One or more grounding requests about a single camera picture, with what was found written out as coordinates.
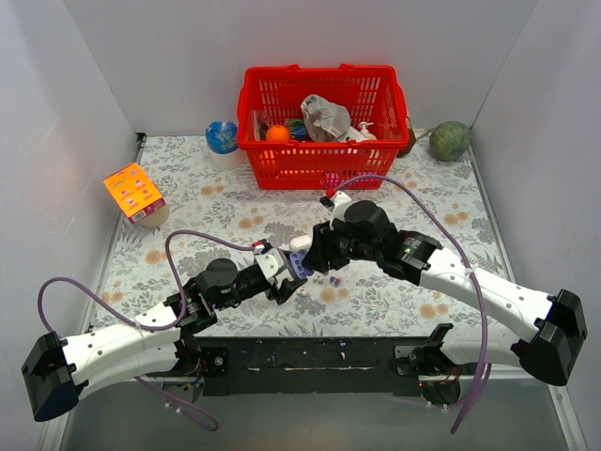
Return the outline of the purple earbud charging case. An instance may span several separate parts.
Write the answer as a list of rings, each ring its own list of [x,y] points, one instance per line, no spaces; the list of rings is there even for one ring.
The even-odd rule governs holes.
[[[296,278],[308,279],[314,274],[313,270],[308,269],[303,265],[303,260],[306,255],[307,251],[300,249],[298,252],[292,252],[288,256],[290,265]]]

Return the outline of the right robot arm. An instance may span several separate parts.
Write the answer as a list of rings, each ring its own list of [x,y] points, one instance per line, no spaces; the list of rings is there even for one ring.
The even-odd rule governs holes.
[[[588,336],[577,294],[548,294],[476,269],[435,239],[397,228],[372,201],[329,208],[330,220],[313,229],[305,268],[326,273],[352,260],[373,262],[394,279],[450,296],[501,325],[486,332],[437,327],[410,359],[421,373],[484,360],[520,367],[549,385],[568,383]]]

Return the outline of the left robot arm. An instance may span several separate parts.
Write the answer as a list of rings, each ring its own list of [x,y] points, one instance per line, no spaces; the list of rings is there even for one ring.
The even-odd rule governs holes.
[[[241,270],[228,258],[214,259],[182,291],[134,319],[68,337],[49,329],[22,366],[35,420],[55,419],[114,383],[149,373],[188,376],[205,370],[211,359],[194,335],[214,325],[218,311],[258,294],[285,303],[311,275],[302,265],[306,254],[261,242],[249,267]]]

